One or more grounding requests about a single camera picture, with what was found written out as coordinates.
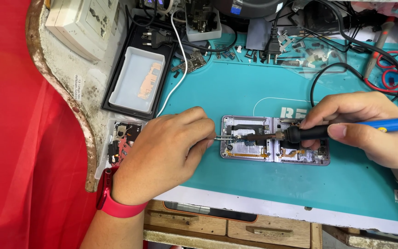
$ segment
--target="hand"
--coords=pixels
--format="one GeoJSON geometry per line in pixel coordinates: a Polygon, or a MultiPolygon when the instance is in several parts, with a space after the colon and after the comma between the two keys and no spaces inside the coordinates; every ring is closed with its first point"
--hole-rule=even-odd
{"type": "Polygon", "coordinates": [[[139,205],[184,183],[215,137],[201,107],[149,121],[113,176],[113,199],[139,205]]]}
{"type": "MultiPolygon", "coordinates": [[[[342,93],[323,98],[300,128],[332,124],[328,127],[332,139],[364,150],[370,160],[382,166],[398,169],[398,132],[384,133],[367,125],[351,124],[390,118],[398,118],[398,107],[382,93],[342,93]]],[[[302,146],[317,149],[320,141],[303,141],[302,146]]]]}

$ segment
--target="smartwatch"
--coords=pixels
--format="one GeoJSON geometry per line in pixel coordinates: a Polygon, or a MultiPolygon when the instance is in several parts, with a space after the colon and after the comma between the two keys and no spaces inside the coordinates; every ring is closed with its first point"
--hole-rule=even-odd
{"type": "Polygon", "coordinates": [[[102,210],[108,215],[117,218],[130,218],[138,215],[145,209],[147,203],[136,206],[123,205],[116,202],[110,196],[113,186],[113,175],[118,170],[119,166],[106,168],[102,172],[102,176],[99,179],[98,193],[97,193],[97,210],[102,210]]]}

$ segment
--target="red cloth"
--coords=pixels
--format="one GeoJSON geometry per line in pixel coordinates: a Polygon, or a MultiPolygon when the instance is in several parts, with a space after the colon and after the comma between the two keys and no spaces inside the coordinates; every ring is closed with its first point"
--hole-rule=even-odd
{"type": "Polygon", "coordinates": [[[0,1],[0,248],[78,248],[96,211],[84,135],[30,59],[29,4],[0,1]]]}

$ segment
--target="soldering iron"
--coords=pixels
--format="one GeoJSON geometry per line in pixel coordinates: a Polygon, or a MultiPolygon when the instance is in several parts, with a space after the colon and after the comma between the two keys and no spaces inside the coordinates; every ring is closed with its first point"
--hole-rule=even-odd
{"type": "MultiPolygon", "coordinates": [[[[386,119],[386,120],[376,120],[376,121],[367,121],[367,122],[358,122],[356,124],[369,125],[374,127],[382,132],[396,132],[398,131],[398,118],[395,119],[386,119]]],[[[243,135],[240,137],[236,137],[237,139],[247,140],[247,141],[256,141],[256,140],[264,140],[264,139],[276,139],[276,140],[286,140],[290,143],[299,143],[304,140],[311,139],[324,139],[329,138],[328,135],[328,126],[329,124],[317,125],[313,128],[309,129],[300,129],[296,125],[292,125],[282,131],[276,131],[274,134],[264,134],[264,135],[243,135]]]]}

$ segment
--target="teal silicone repair mat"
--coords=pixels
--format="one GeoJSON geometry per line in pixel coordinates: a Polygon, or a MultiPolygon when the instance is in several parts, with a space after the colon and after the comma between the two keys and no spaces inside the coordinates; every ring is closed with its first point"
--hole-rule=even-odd
{"type": "MultiPolygon", "coordinates": [[[[233,39],[234,35],[223,34],[211,42],[228,46],[233,39]]],[[[236,45],[243,46],[245,40],[246,36],[240,35],[236,45]]],[[[384,49],[398,50],[398,44],[387,43],[384,49]]],[[[216,53],[211,58],[208,55],[205,60],[210,60],[205,66],[185,76],[162,114],[201,106],[216,123],[216,133],[221,134],[224,115],[295,118],[296,114],[304,115],[311,109],[309,90],[315,74],[302,76],[272,62],[262,64],[259,58],[254,63],[245,57],[245,51],[232,51],[236,54],[234,60],[217,59],[216,53]]],[[[348,53],[347,60],[361,69],[367,57],[367,54],[348,53]]],[[[172,66],[178,64],[179,59],[173,60],[172,66]]],[[[373,74],[381,75],[379,70],[375,69],[373,74]]],[[[174,75],[170,72],[161,101],[179,82],[182,73],[177,78],[174,75]]],[[[328,73],[318,81],[314,99],[319,101],[328,94],[355,91],[369,91],[369,88],[350,72],[328,73]]],[[[182,185],[398,221],[398,184],[391,171],[369,161],[360,149],[333,140],[329,149],[331,163],[324,167],[224,159],[219,155],[219,142],[215,142],[191,179],[182,185]]]]}

